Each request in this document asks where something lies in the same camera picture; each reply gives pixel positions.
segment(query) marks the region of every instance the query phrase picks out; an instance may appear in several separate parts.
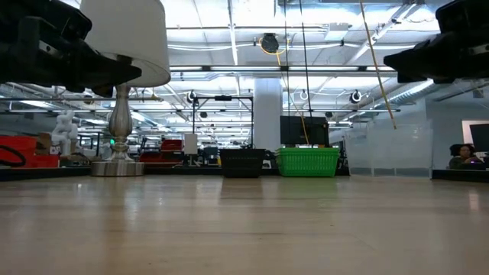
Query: ceiling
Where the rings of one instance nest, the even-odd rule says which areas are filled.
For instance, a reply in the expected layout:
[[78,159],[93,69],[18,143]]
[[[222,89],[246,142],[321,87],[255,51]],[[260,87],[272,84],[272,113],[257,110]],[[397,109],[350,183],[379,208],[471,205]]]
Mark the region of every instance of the ceiling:
[[[81,0],[63,1],[79,7]],[[305,73],[295,73],[288,81],[284,81],[286,77],[283,74],[240,73],[232,70],[222,73],[180,72],[176,68],[210,65],[278,66],[279,63],[281,66],[304,66],[305,57],[308,66],[373,66],[370,49],[363,47],[368,37],[357,1],[338,0],[341,3],[327,1],[328,4],[324,4],[323,2],[326,1],[303,0],[302,16],[297,0],[287,0],[287,9],[283,5],[284,0],[279,0],[279,5],[276,5],[277,2],[274,0],[161,1],[166,10],[168,54],[170,65],[173,67],[173,80],[166,86],[133,90],[131,94],[133,98],[138,96],[149,98],[154,94],[154,98],[159,99],[151,103],[131,101],[131,108],[139,110],[147,119],[141,123],[141,126],[159,125],[160,128],[170,126],[170,129],[171,126],[189,126],[185,120],[191,116],[190,113],[170,113],[174,109],[190,110],[186,102],[189,91],[194,91],[200,96],[238,94],[253,96],[254,80],[261,77],[282,79],[283,91],[289,92],[293,101],[304,108],[307,100],[301,99],[303,90],[309,90],[314,109],[367,108],[380,99],[379,79],[373,70],[357,73],[314,73],[309,78],[309,86],[307,86]],[[401,0],[365,0],[365,14],[370,34],[377,35],[374,52],[379,65],[384,65],[384,56],[411,48],[416,43],[430,39],[439,33],[434,11],[446,2],[449,1],[426,0],[428,5],[402,5]],[[231,17],[229,4],[232,7]],[[398,24],[389,24],[393,16],[398,19]],[[302,32],[302,18],[304,18],[304,32]],[[234,22],[234,30],[229,27],[231,21]],[[288,40],[289,50],[281,54],[279,59],[276,55],[264,53],[259,43],[254,45],[260,41],[264,33],[276,34],[284,50]],[[232,47],[232,40],[235,40],[236,47]],[[411,86],[397,84],[395,72],[383,71],[381,76],[380,80],[385,85],[387,94],[396,91],[395,94],[399,95],[403,89],[411,88]],[[40,92],[45,91],[48,95],[53,95],[54,88],[37,88]],[[360,104],[351,105],[348,97],[355,90],[369,96],[364,96]],[[80,95],[65,92],[62,96],[73,98]],[[72,104],[81,109],[111,108],[111,102],[96,102],[94,105],[86,105],[83,102],[72,102]],[[209,113],[207,121],[250,121],[251,115],[246,112],[246,106],[246,103],[240,102],[224,104],[211,101],[202,108],[241,110]],[[164,112],[144,111],[148,109],[160,109]],[[345,114],[337,114],[334,119],[344,120]],[[243,134],[241,138],[245,138],[248,134],[247,131],[239,132]]]

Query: white column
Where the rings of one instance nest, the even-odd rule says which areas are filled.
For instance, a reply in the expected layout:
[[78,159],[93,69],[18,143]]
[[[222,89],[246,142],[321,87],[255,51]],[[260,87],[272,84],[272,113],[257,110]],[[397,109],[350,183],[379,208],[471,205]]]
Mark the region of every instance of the white column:
[[280,148],[282,83],[280,79],[254,81],[254,144],[274,152]]

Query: white lampshade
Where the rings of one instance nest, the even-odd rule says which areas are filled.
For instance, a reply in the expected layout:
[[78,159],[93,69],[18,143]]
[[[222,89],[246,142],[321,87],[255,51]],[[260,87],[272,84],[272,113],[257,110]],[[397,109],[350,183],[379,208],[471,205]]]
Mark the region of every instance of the white lampshade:
[[83,0],[80,10],[93,23],[86,42],[115,59],[131,57],[142,76],[129,86],[155,87],[170,81],[165,10],[160,0]]

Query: table surface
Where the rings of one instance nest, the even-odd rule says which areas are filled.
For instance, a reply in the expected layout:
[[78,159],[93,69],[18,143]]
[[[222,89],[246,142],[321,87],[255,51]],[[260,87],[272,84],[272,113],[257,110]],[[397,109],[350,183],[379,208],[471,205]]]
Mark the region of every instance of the table surface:
[[0,183],[0,274],[487,274],[489,185],[145,176]]

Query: black basket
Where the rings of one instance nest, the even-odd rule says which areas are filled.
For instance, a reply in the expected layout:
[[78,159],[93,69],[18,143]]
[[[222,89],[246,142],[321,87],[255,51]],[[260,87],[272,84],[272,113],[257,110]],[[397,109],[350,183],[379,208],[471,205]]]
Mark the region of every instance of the black basket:
[[265,149],[223,149],[222,173],[228,178],[258,178],[264,157]]

